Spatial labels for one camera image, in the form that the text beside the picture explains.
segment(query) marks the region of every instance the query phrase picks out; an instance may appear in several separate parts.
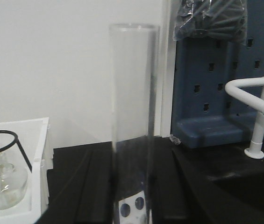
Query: blue pegboard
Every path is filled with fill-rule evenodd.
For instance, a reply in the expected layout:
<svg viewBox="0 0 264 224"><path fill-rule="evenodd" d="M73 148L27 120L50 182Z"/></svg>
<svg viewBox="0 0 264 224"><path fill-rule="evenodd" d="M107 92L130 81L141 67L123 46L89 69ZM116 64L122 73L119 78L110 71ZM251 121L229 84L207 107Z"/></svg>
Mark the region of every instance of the blue pegboard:
<svg viewBox="0 0 264 224"><path fill-rule="evenodd" d="M251 139L256 111L224 90L230 80L264 76L264 0L248 0L247 9L246 46L211 38L177 42L171 133L190 148Z"/></svg>

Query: white pipe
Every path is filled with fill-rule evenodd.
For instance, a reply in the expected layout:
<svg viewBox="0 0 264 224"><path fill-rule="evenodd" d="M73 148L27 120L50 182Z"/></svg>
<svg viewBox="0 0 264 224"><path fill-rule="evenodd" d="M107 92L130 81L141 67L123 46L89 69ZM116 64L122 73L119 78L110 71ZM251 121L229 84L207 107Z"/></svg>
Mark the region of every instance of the white pipe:
<svg viewBox="0 0 264 224"><path fill-rule="evenodd" d="M263 86L261 98L239 89L252 86ZM226 84L225 89L229 95L259 111L257 113L250 147L245 150L245 153L251 158L262 159L264 157L264 153L261 151L264 138L264 77L233 80Z"/></svg>
<svg viewBox="0 0 264 224"><path fill-rule="evenodd" d="M264 77L232 80L225 85L225 90L229 95L264 114L264 100L240 89L254 86L264 86Z"/></svg>

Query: sink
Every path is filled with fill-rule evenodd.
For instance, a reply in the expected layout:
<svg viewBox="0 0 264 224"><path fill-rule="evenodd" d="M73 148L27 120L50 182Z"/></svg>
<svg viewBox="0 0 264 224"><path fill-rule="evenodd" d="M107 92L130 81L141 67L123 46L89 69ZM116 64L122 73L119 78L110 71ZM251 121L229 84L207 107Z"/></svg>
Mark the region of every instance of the sink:
<svg viewBox="0 0 264 224"><path fill-rule="evenodd" d="M245 156L248 145L198 149L172 145L190 223L264 224L264 159Z"/></svg>

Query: plastic bag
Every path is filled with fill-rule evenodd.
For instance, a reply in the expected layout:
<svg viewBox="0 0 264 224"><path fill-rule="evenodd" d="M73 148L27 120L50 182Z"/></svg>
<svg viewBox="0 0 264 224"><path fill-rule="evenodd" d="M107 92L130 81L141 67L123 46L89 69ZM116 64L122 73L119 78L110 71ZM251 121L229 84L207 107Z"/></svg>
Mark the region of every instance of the plastic bag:
<svg viewBox="0 0 264 224"><path fill-rule="evenodd" d="M209 36L245 43L246 0L182 0L175 21L173 39Z"/></svg>

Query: glass cylinder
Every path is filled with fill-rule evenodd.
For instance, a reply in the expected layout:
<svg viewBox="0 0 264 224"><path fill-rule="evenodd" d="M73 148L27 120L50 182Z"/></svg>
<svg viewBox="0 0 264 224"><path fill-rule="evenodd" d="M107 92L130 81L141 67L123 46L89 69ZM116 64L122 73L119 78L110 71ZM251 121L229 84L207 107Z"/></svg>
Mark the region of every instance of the glass cylinder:
<svg viewBox="0 0 264 224"><path fill-rule="evenodd" d="M158 27L113 24L114 223L149 223Z"/></svg>

